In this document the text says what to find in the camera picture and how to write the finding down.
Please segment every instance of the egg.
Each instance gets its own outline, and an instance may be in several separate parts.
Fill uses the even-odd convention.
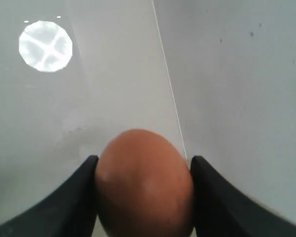
[[[96,202],[109,237],[188,237],[193,182],[185,159],[162,136],[125,131],[95,170]]]

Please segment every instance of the gray wall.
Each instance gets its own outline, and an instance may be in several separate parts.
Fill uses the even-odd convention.
[[[296,223],[296,0],[155,0],[188,157]]]

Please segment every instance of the brown egg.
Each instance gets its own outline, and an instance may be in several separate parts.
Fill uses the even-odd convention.
[[[188,237],[193,183],[184,158],[165,138],[121,133],[96,171],[99,218],[110,237]]]

